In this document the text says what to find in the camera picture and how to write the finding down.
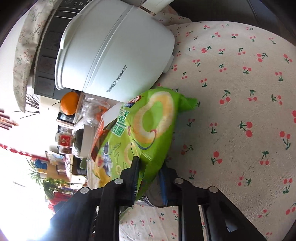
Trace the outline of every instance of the snack bag logo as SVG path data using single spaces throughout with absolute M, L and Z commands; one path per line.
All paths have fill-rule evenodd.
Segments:
M 127 102 L 124 107 L 128 107 L 131 108 L 137 101 L 139 101 L 141 99 L 141 96 L 138 95 L 137 97 L 131 99 L 129 102 Z

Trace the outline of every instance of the metal rivet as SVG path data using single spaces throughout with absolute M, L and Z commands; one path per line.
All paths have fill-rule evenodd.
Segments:
M 117 178 L 117 179 L 115 179 L 115 184 L 121 184 L 121 183 L 123 183 L 123 179 L 121 179 L 121 178 Z
M 89 189 L 87 187 L 84 187 L 84 188 L 80 189 L 80 192 L 82 194 L 85 194 L 85 193 L 88 193 L 89 192 Z
M 184 182 L 184 180 L 182 178 L 175 179 L 175 183 L 177 183 L 177 184 L 182 184 L 183 182 Z
M 212 192 L 212 193 L 216 193 L 216 192 L 218 192 L 218 188 L 217 187 L 214 187 L 214 186 L 211 186 L 209 188 L 209 191 Z

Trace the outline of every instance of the tablecloth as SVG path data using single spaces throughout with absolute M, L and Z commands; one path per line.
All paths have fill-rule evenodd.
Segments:
M 198 104 L 178 116 L 167 165 L 195 186 L 217 186 L 267 240 L 282 240 L 296 218 L 295 46 L 234 22 L 168 28 L 174 61 L 154 88 Z M 176 240 L 178 210 L 135 205 L 120 237 Z

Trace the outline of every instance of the plastic bag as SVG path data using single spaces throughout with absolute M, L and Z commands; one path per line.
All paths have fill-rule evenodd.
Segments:
M 169 150 L 178 112 L 192 110 L 197 100 L 167 88 L 150 89 L 124 104 L 117 122 L 95 158 L 99 187 L 120 176 L 140 157 L 137 199 L 160 170 Z

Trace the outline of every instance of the red cherry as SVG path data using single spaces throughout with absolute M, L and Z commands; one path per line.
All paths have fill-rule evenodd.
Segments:
M 213 153 L 213 156 L 214 156 L 215 158 L 219 157 L 219 152 L 215 151 L 215 152 Z
M 285 136 L 285 132 L 284 132 L 284 131 L 281 131 L 281 132 L 279 133 L 279 136 L 283 138 L 283 137 Z
M 247 121 L 247 122 L 246 122 L 246 125 L 247 125 L 247 128 L 251 128 L 251 127 L 253 126 L 253 123 L 250 122 L 250 121 Z
M 253 135 L 253 133 L 250 130 L 247 130 L 246 131 L 246 136 L 247 137 L 251 137 L 252 135 Z

